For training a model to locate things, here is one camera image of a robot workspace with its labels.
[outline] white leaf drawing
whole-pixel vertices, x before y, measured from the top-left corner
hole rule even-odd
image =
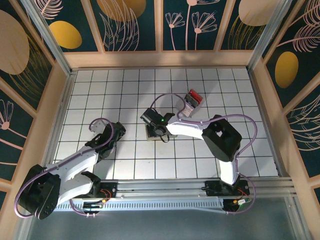
[[[139,44],[137,17],[131,8],[122,1],[123,10],[116,0],[101,1],[105,17],[100,13],[104,24],[103,45],[106,51],[136,50]]]
[[[287,119],[299,150],[320,149],[320,95],[309,104],[293,109]]]
[[[295,51],[311,53],[320,44],[320,25],[301,27],[293,39],[282,42],[277,47],[291,42]]]
[[[62,0],[34,0],[44,19],[53,20],[64,7]]]

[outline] dark teal wallpaper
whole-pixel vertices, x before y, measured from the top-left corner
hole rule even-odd
[[[266,63],[285,107],[320,71],[320,2],[306,0]]]
[[[52,65],[8,0],[0,4],[0,26],[0,77],[37,109]]]
[[[12,180],[33,118],[0,90],[0,179]]]
[[[155,51],[154,0],[90,0],[105,51]]]
[[[80,0],[36,0],[63,52],[97,52]]]
[[[163,50],[213,50],[225,6],[225,0],[164,0]]]
[[[286,118],[309,177],[320,175],[320,85]]]
[[[4,191],[0,191],[0,211],[1,207],[4,204],[5,198],[6,198],[7,193]]]

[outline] metal frame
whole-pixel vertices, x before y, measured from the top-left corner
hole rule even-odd
[[[67,76],[71,75],[71,67],[65,58],[60,46],[58,45],[55,37],[53,36],[52,32],[49,29],[49,26],[46,20],[42,17],[41,13],[39,12],[35,1],[33,0],[20,0],[23,4],[26,12],[29,14],[30,18],[32,19],[34,25],[41,33],[44,41],[48,45],[49,49],[51,50],[52,54],[60,64],[62,70],[65,72]]]

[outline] white tile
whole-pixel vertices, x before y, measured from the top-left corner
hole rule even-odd
[[[64,124],[82,124],[85,110],[68,110]]]
[[[155,93],[154,81],[139,82],[139,94],[154,94],[154,93]]]
[[[121,108],[136,109],[138,108],[138,94],[126,94],[121,97]]]
[[[109,70],[108,82],[121,82],[124,79],[123,70]]]
[[[243,107],[243,112],[244,112],[244,115],[249,116],[250,118],[252,118],[256,122],[262,121],[261,115],[260,115],[260,112],[259,112],[259,109],[257,106]]]
[[[231,68],[218,68],[217,69],[219,80],[233,80],[234,74]]]
[[[176,159],[176,177],[179,179],[193,179],[197,177],[196,161],[194,158]]]
[[[214,158],[215,156],[209,150],[206,142],[203,140],[194,140],[194,150],[196,158]]]
[[[82,125],[80,141],[90,141],[96,136],[96,134],[89,130],[89,125]]]
[[[135,159],[135,150],[135,141],[118,141],[116,144],[115,159]]]
[[[93,72],[92,70],[81,70],[81,71],[78,71],[75,81],[77,83],[79,83],[79,82],[91,82],[92,72]]]
[[[140,69],[140,81],[154,81],[155,70],[154,69]]]
[[[90,82],[76,82],[73,87],[72,95],[88,95]]]
[[[208,107],[223,107],[224,101],[221,93],[206,93],[206,105]]]
[[[202,68],[203,80],[218,80],[217,69],[215,68]]]
[[[250,80],[235,80],[236,87],[239,93],[253,93]]]
[[[86,102],[86,109],[102,109],[104,105],[104,95],[89,95]]]
[[[207,94],[221,93],[219,80],[204,81],[204,91]]]
[[[225,107],[239,107],[241,106],[238,93],[222,93]]]
[[[113,179],[133,179],[135,172],[135,160],[115,160]]]
[[[207,120],[209,118],[207,107],[201,107],[194,115],[193,119]]]
[[[117,123],[119,121],[119,111],[119,109],[103,109],[102,118],[106,118],[113,123]]]
[[[121,109],[119,122],[122,124],[136,124],[137,123],[137,109]]]
[[[125,135],[121,138],[120,141],[136,140],[137,125],[136,124],[123,124],[123,126],[125,128]]]
[[[60,142],[55,159],[63,160],[69,157],[70,155],[74,154],[77,151],[77,146],[78,146],[77,141],[76,142],[63,142],[63,141]]]
[[[269,157],[272,156],[272,152],[269,146],[268,139],[257,138],[252,143],[254,155],[257,157]]]
[[[216,159],[211,158],[197,158],[196,159],[196,171],[198,178],[217,178],[217,166]]]
[[[241,140],[240,143],[240,150],[242,150],[248,143],[250,142],[249,139],[245,138]],[[254,152],[252,150],[252,146],[248,146],[241,154],[240,157],[253,157]]]
[[[138,81],[125,81],[122,86],[122,94],[138,94]]]
[[[203,81],[189,81],[188,80],[188,90],[195,90],[198,94],[205,92],[204,82]]]
[[[171,79],[173,81],[187,80],[186,69],[171,69]]]
[[[162,96],[158,98],[158,100],[155,102],[156,108],[172,108],[172,97],[170,95]]]
[[[186,76],[189,80],[202,80],[202,72],[200,68],[188,68],[186,70]]]
[[[86,95],[73,95],[70,99],[69,109],[85,109],[87,104]]]
[[[256,157],[260,177],[278,176],[277,167],[272,156]]]
[[[91,82],[106,82],[109,70],[94,70]]]
[[[156,69],[155,70],[156,81],[170,81],[170,69]]]
[[[252,138],[254,136],[254,134],[255,134],[255,127],[251,122],[248,122],[247,124],[248,124],[250,138]],[[264,128],[264,124],[261,121],[257,121],[255,124],[256,124],[256,126],[258,128],[258,133],[257,133],[256,137],[258,139],[266,139],[267,138],[267,134],[266,134],[266,131],[265,131],[265,128]]]
[[[156,81],[155,82],[155,93],[156,94],[171,93],[171,82],[170,81]]]
[[[237,80],[247,80],[249,75],[246,68],[233,68],[234,79]]]
[[[81,125],[64,125],[61,141],[75,142],[79,141]]]
[[[123,81],[139,81],[139,69],[124,70]]]
[[[221,91],[223,93],[237,93],[237,86],[235,81],[221,81],[220,82]]]
[[[147,140],[146,126],[144,124],[136,125],[136,139]]]
[[[175,158],[174,141],[162,142],[155,141],[155,158],[156,159],[172,159]]]
[[[94,119],[101,118],[101,113],[102,109],[86,109],[84,112],[83,124],[90,124]]]
[[[105,94],[106,82],[92,82],[90,85],[89,95]]]
[[[246,177],[259,177],[256,161],[254,157],[239,157],[239,172]]]
[[[176,140],[175,144],[175,157],[176,158],[194,158],[194,141],[192,140]]]
[[[136,142],[136,159],[154,159],[155,142],[154,141],[137,141]]]
[[[231,123],[232,127],[237,130],[240,135],[242,136],[242,139],[248,139],[249,138],[249,133],[247,129],[247,125],[245,122],[233,122]]]
[[[105,94],[121,94],[122,81],[108,81],[106,83]]]
[[[102,160],[94,166],[93,174],[102,180],[111,180],[114,175],[114,167],[114,160]]]
[[[171,84],[171,88],[174,94],[188,93],[187,81],[173,81]]]
[[[257,106],[256,97],[253,93],[239,93],[241,105],[244,107]]]
[[[227,115],[232,115],[232,114],[242,114],[243,115],[244,114],[241,107],[226,107],[225,111],[226,111]],[[229,117],[227,120],[230,123],[232,123],[232,122],[244,122],[245,121],[245,119],[243,117],[238,117],[238,116]]]
[[[121,95],[105,95],[104,96],[104,109],[119,109],[121,103]]]
[[[135,160],[134,179],[154,179],[155,159]]]
[[[156,179],[176,178],[176,161],[174,159],[156,159],[155,160],[155,178]]]
[[[154,94],[139,94],[138,108],[149,108],[154,100],[155,100]]]
[[[213,118],[215,115],[225,116],[226,110],[224,107],[208,107],[209,118]]]

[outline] small box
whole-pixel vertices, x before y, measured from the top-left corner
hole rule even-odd
[[[185,101],[185,109],[181,113],[187,118],[198,112],[204,104],[204,98],[193,89],[191,89],[183,99]],[[181,99],[176,103],[175,108],[179,111],[184,108],[184,103]]]

